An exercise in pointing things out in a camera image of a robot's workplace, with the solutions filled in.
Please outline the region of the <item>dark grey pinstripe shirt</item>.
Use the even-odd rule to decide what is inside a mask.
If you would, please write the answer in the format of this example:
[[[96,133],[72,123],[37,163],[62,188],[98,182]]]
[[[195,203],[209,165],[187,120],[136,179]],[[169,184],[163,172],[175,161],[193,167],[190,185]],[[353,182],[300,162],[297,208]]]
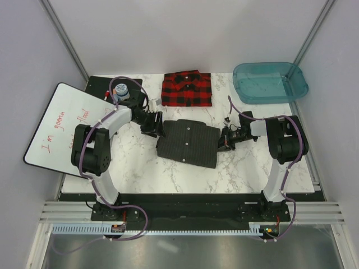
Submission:
[[[165,137],[157,142],[157,155],[173,161],[214,169],[220,129],[195,120],[166,120]]]

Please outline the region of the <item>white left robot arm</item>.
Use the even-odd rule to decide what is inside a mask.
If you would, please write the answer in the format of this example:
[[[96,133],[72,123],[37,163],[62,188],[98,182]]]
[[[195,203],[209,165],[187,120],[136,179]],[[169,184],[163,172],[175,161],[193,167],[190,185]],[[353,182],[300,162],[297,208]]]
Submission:
[[[95,124],[79,124],[75,128],[71,164],[78,168],[81,177],[89,180],[96,199],[105,204],[104,214],[110,220],[118,220],[123,207],[117,203],[119,192],[113,185],[108,171],[111,164],[111,140],[124,125],[134,122],[141,134],[165,137],[163,113],[150,110],[147,94],[139,92],[132,98],[114,98],[113,108]]]

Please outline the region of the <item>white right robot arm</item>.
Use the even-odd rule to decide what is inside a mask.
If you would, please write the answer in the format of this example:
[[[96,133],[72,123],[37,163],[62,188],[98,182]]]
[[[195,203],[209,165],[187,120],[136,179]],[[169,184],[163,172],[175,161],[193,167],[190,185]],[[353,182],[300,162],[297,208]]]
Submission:
[[[274,203],[287,199],[287,181],[292,167],[309,151],[309,143],[296,115],[255,119],[251,111],[238,114],[240,126],[232,130],[229,119],[218,141],[219,151],[234,150],[235,145],[265,136],[273,159],[269,179],[262,193],[266,201],[257,206],[258,217],[271,220],[277,214]]]

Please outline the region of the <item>small blue white jar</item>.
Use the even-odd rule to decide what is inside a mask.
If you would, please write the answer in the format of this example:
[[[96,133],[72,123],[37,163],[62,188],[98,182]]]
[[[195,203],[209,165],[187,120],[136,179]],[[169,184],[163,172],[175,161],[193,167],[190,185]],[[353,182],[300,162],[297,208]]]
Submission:
[[[126,84],[117,84],[114,88],[117,101],[130,98],[130,93]]]

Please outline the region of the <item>blue pink eraser stick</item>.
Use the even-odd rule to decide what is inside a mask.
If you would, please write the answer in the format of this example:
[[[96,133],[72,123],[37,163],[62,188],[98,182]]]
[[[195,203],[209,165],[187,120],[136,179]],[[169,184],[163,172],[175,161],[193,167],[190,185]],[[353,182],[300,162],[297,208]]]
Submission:
[[[118,96],[117,96],[115,89],[113,89],[113,96],[114,96],[115,101],[118,101]]]

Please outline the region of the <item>red whiteboard marker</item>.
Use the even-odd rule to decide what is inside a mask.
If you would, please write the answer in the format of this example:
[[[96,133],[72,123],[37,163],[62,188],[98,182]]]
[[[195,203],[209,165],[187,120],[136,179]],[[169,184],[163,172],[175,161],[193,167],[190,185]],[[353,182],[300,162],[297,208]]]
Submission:
[[[105,97],[104,97],[104,100],[105,100],[105,101],[107,100],[108,96],[109,96],[109,91],[106,91],[106,92],[105,92]]]

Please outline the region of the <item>red black plaid shirt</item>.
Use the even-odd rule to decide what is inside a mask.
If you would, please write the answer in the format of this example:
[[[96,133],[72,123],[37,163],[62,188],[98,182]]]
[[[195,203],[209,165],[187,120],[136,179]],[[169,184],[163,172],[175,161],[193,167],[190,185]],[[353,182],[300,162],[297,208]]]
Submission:
[[[211,107],[211,73],[198,70],[166,73],[162,82],[162,106]]]

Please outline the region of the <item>teal transparent plastic bin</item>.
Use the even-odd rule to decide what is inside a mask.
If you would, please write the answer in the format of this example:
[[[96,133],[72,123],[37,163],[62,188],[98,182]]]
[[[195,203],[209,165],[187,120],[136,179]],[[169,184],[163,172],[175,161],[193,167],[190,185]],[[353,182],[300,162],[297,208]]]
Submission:
[[[239,64],[233,85],[245,104],[284,104],[304,97],[309,86],[301,69],[289,62]]]

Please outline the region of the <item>black mat green edge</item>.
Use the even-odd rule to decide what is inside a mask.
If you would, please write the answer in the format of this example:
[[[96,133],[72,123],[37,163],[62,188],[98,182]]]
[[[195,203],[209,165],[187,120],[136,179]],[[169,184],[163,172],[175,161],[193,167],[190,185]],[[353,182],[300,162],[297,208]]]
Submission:
[[[98,99],[104,100],[108,103],[113,103],[112,98],[108,95],[105,99],[106,92],[109,89],[109,83],[112,79],[107,77],[100,76],[90,76],[88,83],[86,85],[85,92],[94,96]],[[131,91],[140,91],[141,88],[135,82],[127,79],[116,79],[112,83],[112,89],[114,89],[119,84],[125,84],[129,90]]]

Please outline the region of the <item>white whiteboard with red writing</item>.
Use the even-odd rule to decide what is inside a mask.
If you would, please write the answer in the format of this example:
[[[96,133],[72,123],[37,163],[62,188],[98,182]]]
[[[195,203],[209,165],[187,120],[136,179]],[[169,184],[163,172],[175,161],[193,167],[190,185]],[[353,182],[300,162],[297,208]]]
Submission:
[[[78,124],[93,125],[114,105],[68,84],[57,85],[24,155],[29,165],[79,176],[71,164]]]

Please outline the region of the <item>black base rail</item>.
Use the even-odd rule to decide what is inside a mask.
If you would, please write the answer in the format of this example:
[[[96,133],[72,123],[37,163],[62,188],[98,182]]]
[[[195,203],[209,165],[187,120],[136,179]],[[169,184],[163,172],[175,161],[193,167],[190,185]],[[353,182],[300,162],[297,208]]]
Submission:
[[[267,202],[263,194],[120,194],[118,209],[96,202],[93,221],[125,221],[148,228],[244,228],[250,222],[286,222],[291,217],[285,201]]]

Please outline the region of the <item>aluminium frame post left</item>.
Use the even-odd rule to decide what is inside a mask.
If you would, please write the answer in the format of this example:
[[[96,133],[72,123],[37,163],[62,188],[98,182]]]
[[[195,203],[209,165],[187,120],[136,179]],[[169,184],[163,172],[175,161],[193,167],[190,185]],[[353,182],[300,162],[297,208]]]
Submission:
[[[51,23],[53,24],[59,38],[61,39],[63,45],[65,46],[66,50],[70,54],[72,60],[74,61],[77,69],[79,70],[81,76],[85,81],[88,81],[89,75],[77,54],[74,45],[72,44],[69,36],[67,35],[65,28],[63,27],[58,15],[56,14],[51,2],[49,0],[40,0],[39,1],[42,8],[46,12],[48,18],[50,19]]]

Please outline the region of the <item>aluminium frame post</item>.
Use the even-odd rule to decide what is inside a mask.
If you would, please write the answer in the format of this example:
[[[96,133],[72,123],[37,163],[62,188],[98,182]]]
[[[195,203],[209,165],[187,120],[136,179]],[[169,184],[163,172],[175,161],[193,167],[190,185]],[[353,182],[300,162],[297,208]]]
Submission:
[[[66,50],[70,54],[72,60],[74,61],[77,69],[79,70],[81,76],[85,81],[88,81],[89,75],[77,54],[74,45],[72,44],[69,36],[67,35],[65,28],[63,27],[58,15],[56,14],[51,2],[49,0],[40,0],[39,1],[42,8],[46,12],[48,18],[50,19],[51,23],[53,24],[59,38],[61,39],[63,45],[65,46]]]
[[[323,7],[321,8],[316,20],[314,21],[309,33],[307,34],[304,42],[302,43],[293,64],[299,65],[304,59],[308,49],[310,48],[312,42],[314,41],[317,33],[319,32],[321,26],[325,22],[326,18],[330,14],[332,8],[336,4],[336,0],[326,0]]]

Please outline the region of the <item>aluminium frame post right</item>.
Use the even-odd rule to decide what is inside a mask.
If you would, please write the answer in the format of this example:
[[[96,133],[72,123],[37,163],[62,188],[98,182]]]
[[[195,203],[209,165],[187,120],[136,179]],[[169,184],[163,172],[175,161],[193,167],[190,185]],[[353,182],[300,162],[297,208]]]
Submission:
[[[319,32],[321,26],[325,22],[326,18],[330,14],[332,8],[336,4],[336,0],[326,0],[323,7],[321,8],[316,20],[314,21],[309,33],[307,34],[304,42],[302,43],[293,64],[299,65],[304,59],[308,49],[310,48],[312,42],[314,41],[317,33]]]

